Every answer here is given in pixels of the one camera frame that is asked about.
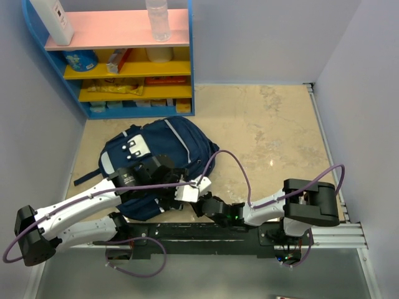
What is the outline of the navy blue student backpack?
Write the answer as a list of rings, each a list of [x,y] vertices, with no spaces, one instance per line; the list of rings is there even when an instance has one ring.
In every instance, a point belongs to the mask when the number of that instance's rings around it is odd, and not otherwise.
[[[137,185],[200,180],[199,199],[191,206],[201,217],[203,197],[209,191],[206,177],[215,166],[210,158],[218,150],[216,143],[182,116],[132,125],[105,143],[98,168],[76,179],[74,185],[97,175],[107,178],[119,169],[129,171]]]

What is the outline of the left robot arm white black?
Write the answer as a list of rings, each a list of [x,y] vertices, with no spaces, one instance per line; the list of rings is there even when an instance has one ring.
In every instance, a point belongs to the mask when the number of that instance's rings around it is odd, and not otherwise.
[[[64,202],[34,209],[27,205],[16,214],[15,243],[27,267],[39,265],[57,252],[85,242],[112,241],[123,244],[129,229],[121,212],[96,220],[87,218],[108,208],[126,203],[146,204],[152,196],[170,202],[177,191],[189,186],[188,168],[177,166],[165,155],[153,156],[109,174],[92,188]]]

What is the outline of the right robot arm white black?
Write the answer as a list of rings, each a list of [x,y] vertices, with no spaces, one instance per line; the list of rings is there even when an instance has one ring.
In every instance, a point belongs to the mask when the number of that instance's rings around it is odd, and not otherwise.
[[[211,192],[201,192],[191,206],[198,217],[205,216],[220,227],[246,231],[280,218],[277,236],[293,244],[313,226],[339,225],[335,186],[331,183],[286,179],[283,188],[257,204],[226,204]]]

